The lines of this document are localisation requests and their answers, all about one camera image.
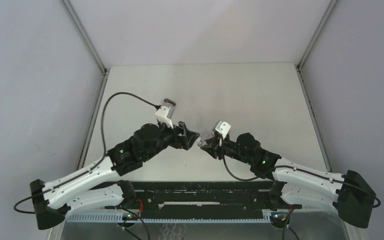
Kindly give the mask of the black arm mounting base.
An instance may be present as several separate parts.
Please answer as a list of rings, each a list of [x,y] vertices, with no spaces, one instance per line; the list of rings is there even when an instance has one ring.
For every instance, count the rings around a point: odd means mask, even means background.
[[[133,181],[141,217],[258,217],[291,208],[274,195],[272,181]]]

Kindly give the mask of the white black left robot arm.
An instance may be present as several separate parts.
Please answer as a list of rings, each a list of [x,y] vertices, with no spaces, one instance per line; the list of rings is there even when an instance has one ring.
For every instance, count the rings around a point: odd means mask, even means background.
[[[129,182],[118,184],[121,177],[167,147],[188,151],[199,136],[182,121],[173,128],[147,123],[90,165],[57,180],[32,181],[29,187],[38,229],[53,228],[79,210],[119,204],[133,207],[137,196]]]

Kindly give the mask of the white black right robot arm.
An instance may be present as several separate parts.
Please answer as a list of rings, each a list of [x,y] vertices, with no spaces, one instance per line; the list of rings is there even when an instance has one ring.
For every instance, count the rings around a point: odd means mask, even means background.
[[[200,149],[214,159],[226,157],[250,167],[256,178],[273,181],[269,203],[311,207],[336,214],[344,222],[361,229],[369,226],[372,211],[380,206],[375,191],[361,174],[319,171],[292,162],[261,147],[250,133],[236,141],[220,134],[206,139]]]

